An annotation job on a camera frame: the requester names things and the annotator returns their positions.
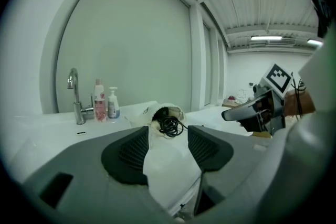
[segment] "chrome faucet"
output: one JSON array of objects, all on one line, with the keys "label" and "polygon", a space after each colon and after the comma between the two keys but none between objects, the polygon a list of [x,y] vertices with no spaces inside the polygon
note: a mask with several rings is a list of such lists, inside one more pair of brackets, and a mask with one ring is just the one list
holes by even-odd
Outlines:
[{"label": "chrome faucet", "polygon": [[91,106],[87,106],[86,108],[82,108],[82,104],[79,101],[79,92],[78,92],[78,72],[76,68],[72,68],[70,70],[69,78],[68,78],[68,89],[73,89],[75,94],[75,101],[73,103],[74,113],[76,117],[76,123],[78,125],[82,125],[85,123],[85,118],[83,114],[93,114],[93,100],[91,94]]}]

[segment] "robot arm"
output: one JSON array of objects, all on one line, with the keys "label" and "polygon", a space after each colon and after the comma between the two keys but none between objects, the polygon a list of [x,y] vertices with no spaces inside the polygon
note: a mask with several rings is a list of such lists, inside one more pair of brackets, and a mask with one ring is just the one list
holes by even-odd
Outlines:
[{"label": "robot arm", "polygon": [[255,99],[224,111],[225,121],[238,121],[248,132],[269,132],[285,127],[285,94],[293,76],[277,64],[271,66],[259,84],[253,86]]}]

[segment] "soap dispenser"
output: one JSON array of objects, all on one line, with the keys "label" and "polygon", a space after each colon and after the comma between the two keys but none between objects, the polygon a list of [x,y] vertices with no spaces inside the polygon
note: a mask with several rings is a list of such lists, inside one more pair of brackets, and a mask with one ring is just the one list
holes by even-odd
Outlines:
[{"label": "soap dispenser", "polygon": [[108,103],[108,117],[110,119],[116,119],[120,116],[120,109],[118,105],[117,97],[114,95],[114,91],[118,89],[117,87],[110,87],[111,95],[109,96]]}]

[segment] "pink bottle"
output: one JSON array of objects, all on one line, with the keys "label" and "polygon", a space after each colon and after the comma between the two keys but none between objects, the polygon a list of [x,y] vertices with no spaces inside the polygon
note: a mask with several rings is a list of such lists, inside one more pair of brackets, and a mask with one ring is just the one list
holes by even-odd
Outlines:
[{"label": "pink bottle", "polygon": [[94,107],[95,118],[98,122],[105,122],[107,120],[104,86],[101,79],[96,79],[96,86],[94,87]]}]

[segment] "ceiling light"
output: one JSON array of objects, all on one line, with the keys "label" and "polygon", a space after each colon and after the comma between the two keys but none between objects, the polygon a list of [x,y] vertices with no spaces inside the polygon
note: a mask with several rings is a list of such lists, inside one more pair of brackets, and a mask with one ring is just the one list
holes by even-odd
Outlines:
[{"label": "ceiling light", "polygon": [[315,40],[315,39],[308,39],[307,43],[317,45],[317,46],[322,46],[323,42]]},{"label": "ceiling light", "polygon": [[251,37],[251,40],[281,40],[281,36],[255,36]]}]

